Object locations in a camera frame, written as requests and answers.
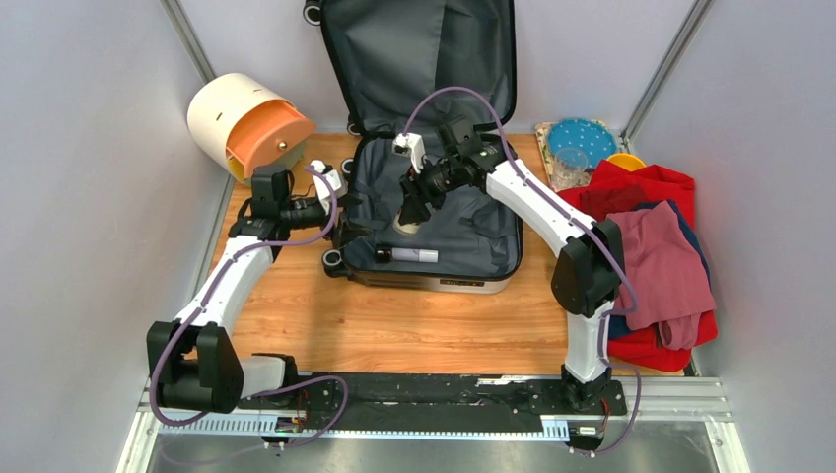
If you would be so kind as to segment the white tube black cap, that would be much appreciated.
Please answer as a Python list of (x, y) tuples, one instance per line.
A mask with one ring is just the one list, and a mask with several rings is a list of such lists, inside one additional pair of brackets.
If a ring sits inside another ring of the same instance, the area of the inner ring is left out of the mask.
[(374, 260), (379, 264), (390, 262), (436, 264), (439, 261), (439, 251), (379, 244), (374, 250)]

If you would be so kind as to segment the astronaut print suitcase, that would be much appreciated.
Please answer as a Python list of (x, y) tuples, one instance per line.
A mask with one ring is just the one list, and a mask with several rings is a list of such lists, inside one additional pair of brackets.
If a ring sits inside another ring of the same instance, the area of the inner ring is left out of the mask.
[[(349, 193), (363, 197), (349, 220), (373, 230), (322, 257), (325, 273), (367, 286), (495, 294), (523, 256), (523, 223), (480, 190), (448, 194), (416, 236), (393, 228), (410, 169), (395, 154), (401, 131), (420, 134), (434, 163), (437, 128), (463, 117), (498, 140), (517, 105), (515, 5), (511, 1), (308, 1), (304, 19), (319, 27), (349, 116), (360, 137), (341, 163)], [(435, 249), (436, 264), (379, 264), (379, 244)]]

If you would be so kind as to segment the cream mini drawer cabinet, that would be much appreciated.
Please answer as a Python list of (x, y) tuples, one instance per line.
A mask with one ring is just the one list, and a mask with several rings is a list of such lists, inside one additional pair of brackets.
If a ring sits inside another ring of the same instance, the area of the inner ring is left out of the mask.
[(186, 122), (197, 146), (244, 184), (258, 167), (282, 159), (292, 167), (316, 130), (289, 100), (242, 73), (203, 86), (188, 106)]

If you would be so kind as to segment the dark red garment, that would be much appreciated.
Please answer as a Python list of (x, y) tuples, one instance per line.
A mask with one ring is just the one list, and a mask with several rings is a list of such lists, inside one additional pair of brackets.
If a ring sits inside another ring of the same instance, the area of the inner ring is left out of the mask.
[(603, 221), (609, 214), (628, 212), (648, 199), (639, 185), (610, 189), (592, 189), (580, 196), (580, 210)]

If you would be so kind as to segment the small round jar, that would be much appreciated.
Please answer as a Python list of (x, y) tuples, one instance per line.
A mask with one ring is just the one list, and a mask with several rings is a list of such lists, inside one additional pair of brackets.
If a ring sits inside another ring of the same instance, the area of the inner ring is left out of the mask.
[(396, 217), (393, 221), (393, 228), (401, 235), (406, 237), (414, 237), (420, 230), (421, 225), (416, 223), (401, 224), (400, 218)]

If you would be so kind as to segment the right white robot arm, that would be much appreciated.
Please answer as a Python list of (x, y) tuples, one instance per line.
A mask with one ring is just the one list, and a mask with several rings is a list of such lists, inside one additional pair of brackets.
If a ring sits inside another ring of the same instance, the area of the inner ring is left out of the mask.
[(603, 355), (604, 316), (613, 309), (622, 284), (619, 228), (572, 209), (515, 157), (505, 141), (479, 135), (465, 118), (440, 126), (438, 135), (444, 154), (434, 163), (421, 135), (400, 133), (393, 139), (392, 151), (411, 162), (399, 181), (403, 200), (394, 228), (407, 236), (416, 234), (442, 209), (448, 194), (469, 186), (500, 202), (535, 230), (557, 258), (551, 290), (567, 313), (562, 398), (572, 411), (588, 412), (611, 379)]

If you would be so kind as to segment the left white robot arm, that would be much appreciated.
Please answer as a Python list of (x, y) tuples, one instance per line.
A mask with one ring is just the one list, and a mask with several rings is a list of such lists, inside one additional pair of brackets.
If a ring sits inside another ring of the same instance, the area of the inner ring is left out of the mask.
[(210, 413), (229, 414), (244, 398), (264, 396), (287, 409), (300, 399), (301, 382), (287, 373), (289, 357), (244, 360), (231, 340), (256, 283), (285, 247), (325, 239), (335, 227), (348, 186), (339, 169), (313, 161), (305, 170), (315, 194), (295, 196), (283, 165), (255, 170), (231, 226), (222, 256), (203, 287), (171, 321), (147, 332), (150, 406), (166, 426), (182, 427)]

